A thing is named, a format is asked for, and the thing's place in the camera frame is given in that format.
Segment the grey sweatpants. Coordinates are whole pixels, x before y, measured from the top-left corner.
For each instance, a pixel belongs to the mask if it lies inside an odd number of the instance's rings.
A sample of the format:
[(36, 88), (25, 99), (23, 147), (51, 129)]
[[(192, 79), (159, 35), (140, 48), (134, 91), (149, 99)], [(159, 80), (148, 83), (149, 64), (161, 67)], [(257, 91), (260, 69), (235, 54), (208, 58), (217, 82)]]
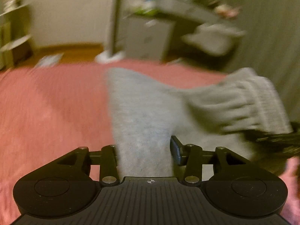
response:
[(250, 68), (221, 82), (178, 89), (144, 74), (108, 71), (113, 137), (121, 176), (171, 176), (181, 171), (170, 154), (177, 136), (204, 150), (224, 146), (280, 175), (286, 158), (274, 157), (262, 144), (244, 138), (245, 130), (288, 134), (292, 127), (272, 82)]

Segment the pink ribbed bed blanket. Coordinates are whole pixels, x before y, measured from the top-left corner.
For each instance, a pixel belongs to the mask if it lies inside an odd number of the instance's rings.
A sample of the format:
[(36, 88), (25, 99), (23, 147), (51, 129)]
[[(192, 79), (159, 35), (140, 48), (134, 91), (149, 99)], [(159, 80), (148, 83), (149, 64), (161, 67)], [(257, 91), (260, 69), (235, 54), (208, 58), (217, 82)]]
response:
[(123, 60), (1, 73), (1, 224), (20, 213), (13, 199), (19, 178), (80, 146), (99, 150), (114, 142), (107, 71), (125, 68), (178, 88), (216, 84), (224, 74), (171, 64)]

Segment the grey upholstered chair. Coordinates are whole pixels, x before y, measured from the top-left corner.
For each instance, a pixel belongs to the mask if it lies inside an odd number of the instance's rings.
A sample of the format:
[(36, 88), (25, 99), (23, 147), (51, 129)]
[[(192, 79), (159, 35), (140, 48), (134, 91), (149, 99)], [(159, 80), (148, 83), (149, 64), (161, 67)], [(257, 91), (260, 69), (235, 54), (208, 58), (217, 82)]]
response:
[(210, 56), (221, 57), (227, 55), (246, 34), (244, 30), (223, 23), (204, 23), (194, 33), (181, 36), (181, 40)]

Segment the grey drawer cabinet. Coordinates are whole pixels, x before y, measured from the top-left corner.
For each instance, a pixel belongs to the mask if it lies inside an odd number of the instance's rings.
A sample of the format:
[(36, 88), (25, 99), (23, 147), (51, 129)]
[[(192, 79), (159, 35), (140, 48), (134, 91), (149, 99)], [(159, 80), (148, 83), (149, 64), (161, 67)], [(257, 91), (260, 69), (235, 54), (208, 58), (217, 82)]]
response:
[(162, 61), (168, 52), (175, 22), (131, 15), (124, 43), (127, 58)]

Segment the grey curtain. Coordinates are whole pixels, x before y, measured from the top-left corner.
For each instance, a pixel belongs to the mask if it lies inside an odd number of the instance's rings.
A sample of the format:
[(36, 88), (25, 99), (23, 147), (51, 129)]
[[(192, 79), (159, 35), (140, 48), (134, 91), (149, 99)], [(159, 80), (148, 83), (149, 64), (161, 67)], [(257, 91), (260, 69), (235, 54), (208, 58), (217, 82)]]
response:
[(299, 0), (227, 0), (241, 7), (247, 34), (224, 67), (251, 67), (275, 85), (291, 120), (299, 120)]

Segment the pink plush toy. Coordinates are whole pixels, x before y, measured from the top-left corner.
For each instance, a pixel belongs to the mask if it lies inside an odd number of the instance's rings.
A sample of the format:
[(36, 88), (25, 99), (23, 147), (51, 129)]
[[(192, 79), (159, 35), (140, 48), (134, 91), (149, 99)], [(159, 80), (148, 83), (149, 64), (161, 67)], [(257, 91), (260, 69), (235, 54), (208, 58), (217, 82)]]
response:
[(236, 19), (241, 7), (232, 7), (227, 4), (221, 4), (214, 8), (214, 12), (224, 19)]

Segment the grey vanity desk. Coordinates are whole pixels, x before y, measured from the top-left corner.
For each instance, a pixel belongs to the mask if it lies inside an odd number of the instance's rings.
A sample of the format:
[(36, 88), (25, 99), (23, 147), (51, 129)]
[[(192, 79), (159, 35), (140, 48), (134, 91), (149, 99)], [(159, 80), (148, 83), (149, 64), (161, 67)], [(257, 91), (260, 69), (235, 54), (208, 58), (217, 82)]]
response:
[(182, 49), (184, 43), (181, 41), (181, 37), (195, 32), (197, 26), (202, 24), (233, 26), (232, 22), (227, 21), (224, 16), (193, 1), (144, 0), (143, 9), (146, 16), (174, 23), (166, 53)]

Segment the yellow two-tier side table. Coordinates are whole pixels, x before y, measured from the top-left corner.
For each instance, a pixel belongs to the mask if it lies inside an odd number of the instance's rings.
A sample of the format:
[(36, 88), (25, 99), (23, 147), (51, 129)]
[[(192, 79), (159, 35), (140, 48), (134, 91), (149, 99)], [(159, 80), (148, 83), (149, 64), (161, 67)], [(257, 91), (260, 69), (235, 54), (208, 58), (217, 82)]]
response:
[(34, 48), (29, 3), (1, 13), (1, 60), (6, 69), (15, 67), (13, 50), (24, 43)]

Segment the white tower fan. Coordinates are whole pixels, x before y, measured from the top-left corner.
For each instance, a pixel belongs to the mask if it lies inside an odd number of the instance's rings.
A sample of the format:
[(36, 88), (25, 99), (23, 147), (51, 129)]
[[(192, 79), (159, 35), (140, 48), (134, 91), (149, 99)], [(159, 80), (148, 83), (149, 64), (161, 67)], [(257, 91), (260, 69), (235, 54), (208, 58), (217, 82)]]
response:
[(109, 64), (122, 60), (124, 52), (117, 48), (117, 36), (119, 30), (119, 17), (122, 0), (112, 0), (112, 10), (110, 13), (109, 30), (107, 44), (103, 52), (98, 54), (94, 61), (98, 64)]

